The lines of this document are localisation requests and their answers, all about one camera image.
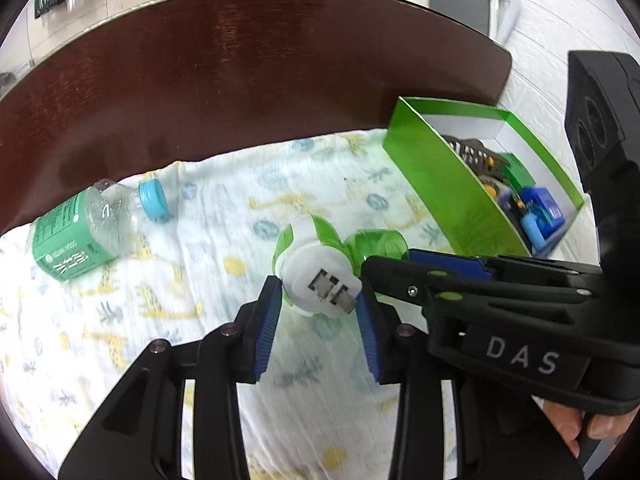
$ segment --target dark brown wooden board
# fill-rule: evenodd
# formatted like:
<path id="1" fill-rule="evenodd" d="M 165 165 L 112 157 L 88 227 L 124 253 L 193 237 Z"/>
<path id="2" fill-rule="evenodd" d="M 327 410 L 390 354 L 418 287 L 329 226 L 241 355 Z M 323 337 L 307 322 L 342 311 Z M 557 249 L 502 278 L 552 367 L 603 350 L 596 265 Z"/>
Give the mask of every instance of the dark brown wooden board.
<path id="1" fill-rule="evenodd" d="M 0 233 L 94 181 L 386 126 L 398 96 L 495 104 L 493 41 L 399 0 L 168 0 L 107 22 L 0 102 Z"/>

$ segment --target white cloth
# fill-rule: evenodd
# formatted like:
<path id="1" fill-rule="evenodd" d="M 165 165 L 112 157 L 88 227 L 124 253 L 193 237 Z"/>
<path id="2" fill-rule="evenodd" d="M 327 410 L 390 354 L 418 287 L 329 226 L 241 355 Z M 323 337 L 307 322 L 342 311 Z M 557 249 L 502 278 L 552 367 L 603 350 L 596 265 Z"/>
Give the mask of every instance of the white cloth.
<path id="1" fill-rule="evenodd" d="M 450 251 L 433 218 L 382 149 L 384 130 L 259 146 L 157 173 L 173 219 L 136 254 L 69 283 L 26 257 L 28 226 L 0 238 L 0 370 L 18 432 L 54 474 L 96 407 L 154 338 L 202 338 L 255 300 L 278 234 L 302 213 L 344 239 L 397 228 L 409 247 Z M 419 309 L 398 304 L 424 328 Z M 283 306 L 267 372 L 238 388 L 252 478 L 383 479 L 398 388 L 369 373 L 355 314 L 331 320 Z M 184 475 L 192 476 L 185 398 Z M 447 403 L 449 464 L 455 460 Z"/>

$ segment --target bottle label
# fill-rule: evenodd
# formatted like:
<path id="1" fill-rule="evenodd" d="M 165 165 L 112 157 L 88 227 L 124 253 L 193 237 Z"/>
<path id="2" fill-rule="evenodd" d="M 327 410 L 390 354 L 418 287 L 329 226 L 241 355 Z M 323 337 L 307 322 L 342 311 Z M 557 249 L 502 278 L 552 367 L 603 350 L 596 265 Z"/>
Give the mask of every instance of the bottle label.
<path id="1" fill-rule="evenodd" d="M 61 282 L 114 258 L 91 234 L 87 193 L 87 189 L 81 191 L 35 221 L 33 257 L 42 270 Z"/>

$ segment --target open cardboard box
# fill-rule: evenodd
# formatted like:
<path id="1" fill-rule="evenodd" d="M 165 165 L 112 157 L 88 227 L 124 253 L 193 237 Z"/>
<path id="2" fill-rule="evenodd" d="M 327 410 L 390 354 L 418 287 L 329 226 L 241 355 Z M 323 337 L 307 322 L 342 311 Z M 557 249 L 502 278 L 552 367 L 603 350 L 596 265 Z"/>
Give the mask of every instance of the open cardboard box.
<path id="1" fill-rule="evenodd" d="M 546 187 L 565 218 L 535 256 L 549 257 L 590 201 L 536 136 L 508 110 L 431 98 L 399 98 L 384 149 L 432 213 L 456 254 L 530 256 L 500 207 L 440 136 L 479 139 L 496 153 L 513 153 L 537 187 Z"/>

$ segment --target gray screen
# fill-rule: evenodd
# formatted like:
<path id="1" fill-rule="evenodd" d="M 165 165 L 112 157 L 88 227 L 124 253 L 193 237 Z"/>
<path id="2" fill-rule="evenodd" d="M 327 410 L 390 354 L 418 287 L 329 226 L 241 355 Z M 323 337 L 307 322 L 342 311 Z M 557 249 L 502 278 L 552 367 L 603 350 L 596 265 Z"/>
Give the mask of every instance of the gray screen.
<path id="1" fill-rule="evenodd" d="M 489 35 L 490 0 L 430 0 L 430 9 Z"/>

